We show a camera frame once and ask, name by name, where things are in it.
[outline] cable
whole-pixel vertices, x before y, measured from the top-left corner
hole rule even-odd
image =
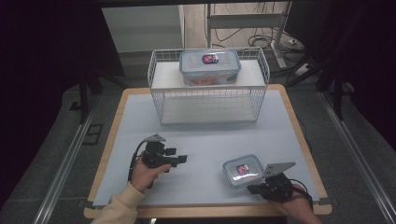
[[[287,33],[286,31],[282,31],[282,35],[286,35],[289,37],[292,37],[289,33]]]
[[[264,12],[265,6],[266,6],[266,2],[264,2],[264,4],[262,5],[262,12],[261,12],[261,14]],[[259,3],[255,8],[253,8],[252,13],[254,12],[254,10],[256,10],[256,8],[257,8],[257,13],[259,13],[260,3]],[[256,35],[256,34],[257,34],[257,30],[258,30],[258,28],[253,28],[253,29],[251,30],[251,35],[250,35],[250,36]]]
[[[297,115],[296,115],[296,118],[301,123],[301,125],[303,125],[303,128],[304,128],[304,139],[305,139],[306,144],[308,145],[309,151],[312,152],[312,145],[309,142],[309,140],[306,138],[306,127],[305,127],[304,123],[301,121],[301,119]]]
[[[275,1],[273,2],[273,10],[271,13],[274,13],[274,9],[275,9]]]
[[[254,35],[254,36],[251,36],[251,37],[247,40],[248,44],[249,44],[251,47],[257,47],[257,46],[255,45],[257,41],[265,41],[265,42],[267,42],[267,45],[266,45],[265,47],[262,47],[262,49],[266,49],[266,48],[268,48],[268,47],[271,45],[271,41],[268,40],[268,38],[267,38],[266,35]]]
[[[296,65],[285,70],[271,72],[271,77],[270,77],[271,83],[275,83],[276,78],[285,76],[287,73],[290,73],[295,67]]]
[[[290,58],[288,58],[288,54],[291,54],[291,53],[302,53],[302,54],[304,54],[303,52],[300,52],[300,51],[287,51],[287,52],[284,52],[283,53],[283,58],[285,58],[286,60],[288,60],[289,62],[292,62],[292,63],[297,63],[297,62],[299,62],[300,60],[292,60],[292,59],[290,59]]]
[[[222,45],[218,45],[218,44],[212,44],[212,46],[218,46],[218,47],[221,47],[221,48],[227,48],[227,47],[225,47],[225,46],[222,46]]]
[[[298,182],[299,184],[303,185],[305,192],[308,193],[308,188],[306,187],[305,184],[303,184],[303,182],[301,182],[300,180],[296,180],[296,179],[290,179],[290,181],[295,181],[295,182]]]
[[[129,174],[128,174],[128,181],[132,180],[132,174],[134,173],[134,163],[136,162],[137,158],[137,152],[139,151],[139,148],[145,143],[145,141],[142,141],[139,143],[139,146],[137,146],[136,151],[134,152],[134,155],[132,156],[131,160],[131,165],[129,165]]]
[[[265,33],[263,33],[262,35],[256,35],[256,32],[255,32],[255,35],[252,35],[248,40],[247,40],[247,42],[249,43],[249,45],[251,46],[251,47],[256,47],[255,45],[254,45],[254,42],[256,42],[256,41],[251,41],[251,39],[252,38],[254,38],[254,39],[259,39],[259,40],[261,40],[261,41],[263,41],[264,40],[264,38],[266,39],[266,41],[269,43],[269,45],[271,45],[271,43],[272,43],[272,41],[274,40],[273,39],[273,36],[274,36],[274,33],[273,33],[273,28],[271,28],[271,36],[268,36],[268,35],[266,35]],[[281,52],[301,52],[301,53],[304,53],[304,49],[291,49],[291,48],[288,48],[288,47],[286,47],[285,45],[283,45],[282,43],[279,43],[279,49],[281,50]]]
[[[230,11],[230,9],[228,9],[227,4],[225,4],[225,9],[227,9],[228,13],[232,14],[231,11]]]
[[[293,74],[293,71],[289,71],[288,77],[286,78],[286,81],[285,81],[285,84],[284,84],[286,91],[288,91],[288,83],[289,83],[289,79],[290,79],[290,75],[291,74]]]
[[[214,6],[213,6],[213,13],[216,14],[216,4],[214,4]],[[239,29],[238,29],[237,31],[235,31],[233,34],[229,35],[228,37],[226,37],[226,38],[224,38],[224,39],[220,39],[220,38],[219,38],[219,36],[218,36],[218,29],[215,29],[215,34],[216,34],[216,38],[218,39],[218,41],[219,41],[219,42],[223,42],[223,41],[225,41],[225,40],[231,38],[233,35],[236,35],[236,33],[238,33],[238,32],[241,31],[241,30],[243,30],[243,28],[239,28]]]
[[[207,39],[207,34],[206,34],[206,4],[204,4],[204,33],[205,33],[205,39]]]

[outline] aluminum rail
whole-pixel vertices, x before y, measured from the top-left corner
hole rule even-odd
[[[366,186],[372,192],[379,209],[381,210],[382,214],[384,215],[385,219],[389,224],[395,224],[396,211],[392,200],[385,192],[381,183],[375,177],[375,174],[370,168],[367,160],[364,159],[364,156],[361,153],[359,146],[356,144],[347,126],[343,121],[338,119],[338,117],[332,110],[332,100],[330,99],[330,96],[323,92],[320,92],[319,95],[322,98],[323,103],[325,104],[333,123],[335,124],[335,128],[343,137],[346,148],[348,149],[353,161],[356,163],[358,170],[361,172]]]
[[[47,191],[47,195],[45,196],[43,203],[40,205],[40,208],[35,215],[35,220],[33,221],[33,223],[41,224],[49,222],[53,209],[58,202],[62,189],[64,188],[64,183],[66,182],[66,179],[70,173],[70,169],[72,168],[74,160],[78,154],[82,140],[84,139],[85,133],[90,126],[98,100],[99,96],[94,95],[92,97],[90,102],[90,113],[88,114],[85,121],[78,126],[78,131],[76,132],[76,135],[69,149],[67,149],[66,154],[64,155],[64,159],[59,166],[58,172],[52,180],[52,183],[49,187],[49,190]]]

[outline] metal frame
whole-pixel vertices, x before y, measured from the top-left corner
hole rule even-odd
[[[345,123],[340,120],[335,112],[332,110],[332,99],[330,96],[324,92],[319,93],[320,98],[322,99],[323,104],[326,106],[326,109],[329,113],[332,122],[343,138],[346,148],[352,157],[352,160],[355,162],[358,170],[361,172],[361,176],[363,177],[364,182],[366,183],[367,188],[373,194],[376,203],[378,204],[379,209],[381,210],[384,218],[387,220],[389,224],[396,223],[396,208],[393,204],[391,198],[385,191],[382,184],[375,177],[373,170],[370,168],[369,163],[364,158],[361,149],[358,144],[353,139],[352,134],[349,132],[349,129],[345,125]]]
[[[80,146],[82,144],[82,140],[84,139],[85,133],[87,132],[93,113],[95,111],[96,105],[99,101],[99,96],[94,95],[90,104],[90,112],[88,113],[88,117],[85,121],[79,125],[78,131],[71,143],[69,149],[67,149],[64,159],[62,160],[61,165],[59,166],[58,172],[56,173],[54,179],[52,180],[51,185],[49,186],[49,190],[43,200],[43,203],[40,205],[40,208],[35,215],[35,220],[33,223],[48,223],[50,217],[52,215],[53,209],[55,208],[56,203],[58,202],[59,196],[64,188],[64,183],[66,182],[67,177],[69,176],[70,170],[73,166],[73,163],[76,159]]]
[[[289,15],[291,2],[285,5],[282,13],[272,14],[235,14],[235,15],[211,15],[210,4],[206,10],[206,46],[212,48],[212,29],[234,28],[277,28],[276,38],[271,43],[271,48],[276,56],[280,69],[287,68],[285,60],[279,50],[279,41],[282,36],[286,20]]]

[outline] label on container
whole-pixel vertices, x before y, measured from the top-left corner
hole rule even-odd
[[[206,54],[206,55],[202,56],[202,62],[204,64],[218,63],[219,56],[216,54]]]
[[[236,166],[236,172],[238,172],[240,175],[248,175],[248,166],[246,164],[238,165]]]

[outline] wooden table edge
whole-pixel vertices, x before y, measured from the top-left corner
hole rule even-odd
[[[301,130],[300,124],[295,116],[289,96],[286,93],[284,86],[280,84],[270,84],[267,90],[277,90],[280,92],[282,100],[288,111],[291,124],[296,132],[297,139],[300,143],[304,158],[308,164],[309,171],[314,179],[315,186],[318,191],[319,198],[328,198],[327,192],[320,179],[318,169],[309,151],[309,147],[305,142],[304,134]],[[102,182],[108,159],[110,157],[112,148],[114,146],[115,138],[120,120],[125,108],[126,101],[129,95],[133,94],[150,94],[149,88],[127,89],[122,93],[119,107],[117,109],[113,124],[111,125],[110,133],[107,138],[105,149],[100,160],[95,179],[92,183],[88,202],[93,202]],[[279,217],[285,216],[286,213],[271,204],[246,204],[246,205],[222,205],[219,206],[176,206],[176,207],[137,207],[138,217]],[[100,212],[100,209],[85,208],[84,216],[86,218],[95,218]],[[329,215],[332,212],[330,204],[319,205],[314,204],[314,212],[317,215]]]

